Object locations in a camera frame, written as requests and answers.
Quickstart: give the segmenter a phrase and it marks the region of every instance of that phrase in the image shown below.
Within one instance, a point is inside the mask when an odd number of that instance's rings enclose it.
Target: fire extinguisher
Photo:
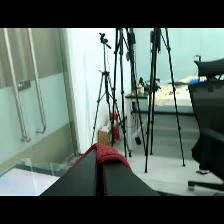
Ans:
[[[120,139],[119,134],[119,124],[118,124],[118,113],[114,111],[114,116],[112,116],[114,119],[114,127],[113,127],[113,135],[114,139]]]

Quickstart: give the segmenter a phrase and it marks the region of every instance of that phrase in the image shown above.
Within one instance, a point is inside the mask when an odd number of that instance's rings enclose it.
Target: floor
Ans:
[[[142,115],[142,119],[144,123],[144,120],[147,119],[146,115]],[[132,157],[128,158],[133,172],[151,188],[160,192],[185,196],[217,195],[217,191],[205,188],[195,187],[194,191],[188,189],[188,180],[212,183],[222,183],[222,181],[211,173],[205,176],[196,173],[198,163],[191,156],[191,149],[199,137],[195,118],[193,116],[181,116],[180,126],[185,167],[182,166],[176,116],[156,115],[153,155],[150,155],[148,158],[148,172],[144,172],[145,156],[143,142],[141,145],[137,145],[135,141],[132,143],[134,146]],[[143,132],[146,133],[146,126],[143,127]],[[120,153],[124,154],[123,134],[121,130],[120,136],[121,140],[116,142],[115,147]]]

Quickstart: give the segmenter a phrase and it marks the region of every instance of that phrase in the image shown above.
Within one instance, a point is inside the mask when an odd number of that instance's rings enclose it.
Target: tripod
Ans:
[[[117,53],[118,50],[120,49],[120,71],[121,71],[121,97],[122,97],[122,116],[123,116],[123,121],[122,121],[122,128],[123,128],[123,133],[126,133],[125,130],[125,120],[124,120],[124,89],[123,89],[123,41],[125,42],[125,45],[127,47],[129,56],[130,56],[130,64],[131,64],[131,75],[133,77],[133,81],[134,81],[134,87],[135,87],[135,96],[136,96],[136,101],[137,101],[137,105],[138,105],[138,113],[139,113],[139,120],[140,120],[140,125],[141,125],[141,131],[142,131],[142,138],[143,138],[143,144],[144,144],[144,149],[145,149],[145,140],[144,140],[144,134],[143,134],[143,128],[142,128],[142,119],[141,119],[141,114],[140,114],[140,107],[139,107],[139,100],[138,100],[138,94],[137,94],[137,88],[136,88],[136,78],[135,78],[135,74],[134,74],[134,56],[133,56],[133,52],[131,50],[131,44],[133,44],[132,40],[131,40],[131,34],[128,32],[128,28],[126,28],[126,32],[127,32],[127,42],[124,39],[124,35],[123,35],[123,28],[116,28],[116,36],[115,36],[115,64],[114,64],[114,91],[113,91],[113,113],[114,113],[114,105],[116,103],[115,100],[115,90],[116,90],[116,70],[117,70]],[[124,138],[124,149],[125,149],[125,153],[126,153],[126,145],[127,145],[127,141],[126,141],[126,137]]]
[[[110,75],[109,75],[109,72],[107,72],[107,69],[106,69],[106,51],[105,51],[105,48],[108,47],[109,49],[111,49],[111,47],[107,44],[108,40],[104,38],[105,34],[104,33],[103,34],[100,33],[100,36],[101,36],[100,37],[100,41],[103,44],[103,52],[104,52],[104,71],[101,72],[102,76],[101,76],[101,82],[100,82],[99,95],[98,95],[98,99],[97,99],[97,109],[96,109],[96,116],[95,116],[95,121],[94,121],[94,126],[93,126],[93,135],[92,135],[92,143],[91,143],[91,145],[93,144],[93,139],[94,139],[94,135],[95,135],[95,128],[96,128],[96,121],[97,121],[97,115],[98,115],[98,110],[99,110],[99,103],[100,103],[100,101],[103,99],[103,97],[105,95],[106,95],[106,102],[108,104],[108,109],[109,109],[109,119],[110,119],[110,122],[111,122],[112,136],[113,136],[114,119],[113,119],[113,116],[111,116],[110,97],[113,100],[113,114],[114,114],[114,105],[115,105],[117,113],[118,113],[118,117],[119,117],[119,119],[121,121],[119,109],[118,109],[118,106],[117,106],[117,100],[115,99],[115,88],[112,88]],[[103,85],[103,78],[104,78],[104,83],[105,83],[105,93],[101,96],[101,90],[102,90],[102,85]],[[113,97],[109,93],[108,82],[109,82],[109,85],[110,85],[110,89],[113,92],[113,95],[114,95]],[[125,126],[122,126],[122,130],[123,130],[123,134],[124,134],[124,141],[125,141],[125,144],[126,144]],[[127,158],[126,147],[125,147],[125,158]]]
[[[177,110],[177,100],[176,100],[176,89],[174,84],[174,77],[173,77],[173,67],[172,67],[172,60],[171,60],[171,48],[169,43],[169,35],[168,35],[168,29],[165,28],[166,32],[166,40],[165,41],[161,28],[154,28],[153,31],[153,41],[152,41],[152,60],[151,60],[151,75],[150,75],[150,89],[149,89],[149,102],[148,102],[148,123],[147,123],[147,143],[146,143],[146,149],[145,149],[145,156],[146,156],[146,162],[145,162],[145,173],[147,173],[148,169],[148,142],[149,142],[149,132],[150,132],[150,119],[151,120],[151,150],[150,155],[152,155],[152,147],[153,147],[153,125],[154,125],[154,109],[155,109],[155,86],[156,86],[156,62],[157,62],[157,52],[160,49],[160,37],[162,37],[164,45],[168,51],[168,57],[169,57],[169,67],[170,67],[170,74],[171,74],[171,80],[172,80],[172,87],[173,87],[173,97],[174,97],[174,104],[175,104],[175,111],[176,111],[176,118],[177,118],[177,128],[179,133],[179,139],[180,139],[180,148],[181,148],[181,155],[183,160],[183,166],[185,166],[184,163],[184,154],[183,154],[183,145],[182,145],[182,139],[181,139],[181,128],[180,128],[180,121],[179,121],[179,115]]]

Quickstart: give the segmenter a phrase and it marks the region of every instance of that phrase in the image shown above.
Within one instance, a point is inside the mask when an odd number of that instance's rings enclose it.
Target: metal door handle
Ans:
[[[16,100],[16,107],[17,107],[17,112],[19,117],[20,129],[22,133],[22,141],[29,142],[31,139],[27,136],[26,127],[25,127],[25,123],[23,119],[23,112],[22,112],[22,107],[20,103],[19,92],[18,92],[17,83],[16,83],[15,70],[14,70],[14,65],[12,60],[12,52],[11,52],[11,47],[9,43],[8,29],[3,28],[3,31],[4,31],[4,38],[6,43],[7,56],[9,60],[9,67],[10,67],[10,72],[12,76],[13,90],[14,90],[14,95]]]
[[[37,62],[36,62],[36,56],[34,51],[34,45],[33,45],[33,37],[32,37],[32,30],[31,28],[28,29],[28,35],[29,35],[29,42],[30,42],[30,48],[31,48],[31,55],[32,55],[32,62],[33,62],[33,68],[34,68],[34,75],[35,75],[35,83],[36,83],[36,90],[37,90],[37,98],[38,98],[38,104],[40,109],[40,116],[41,116],[41,122],[42,122],[42,128],[37,129],[37,133],[44,133],[46,130],[46,120],[44,115],[44,106],[40,91],[40,84],[39,84],[39,77],[38,77],[38,71],[37,71]]]

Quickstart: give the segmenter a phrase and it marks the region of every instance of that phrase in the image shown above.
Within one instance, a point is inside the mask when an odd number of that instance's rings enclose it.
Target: white floor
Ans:
[[[159,117],[158,120],[161,121],[161,125],[157,123],[158,129],[162,130],[164,124],[167,122],[167,117]],[[195,122],[193,117],[182,117],[182,131],[186,131],[187,126],[197,128]],[[197,142],[197,131],[195,132],[195,136],[187,132],[183,135],[182,141],[186,164],[186,166],[183,167],[179,137],[177,133],[172,134],[173,127],[170,128],[170,130],[167,130],[166,125],[163,129],[164,132],[158,131],[158,134],[154,136],[154,155],[149,155],[148,173],[144,172],[145,156],[143,145],[136,145],[135,141],[133,142],[134,150],[132,157],[128,157],[128,162],[133,172],[156,191],[183,196],[212,196],[216,194],[217,191],[201,187],[195,187],[194,191],[188,189],[187,183],[189,180],[222,183],[222,181],[212,173],[207,175],[199,175],[196,173],[198,170],[198,163],[191,157],[191,148]],[[123,140],[117,141],[115,147],[124,155]]]

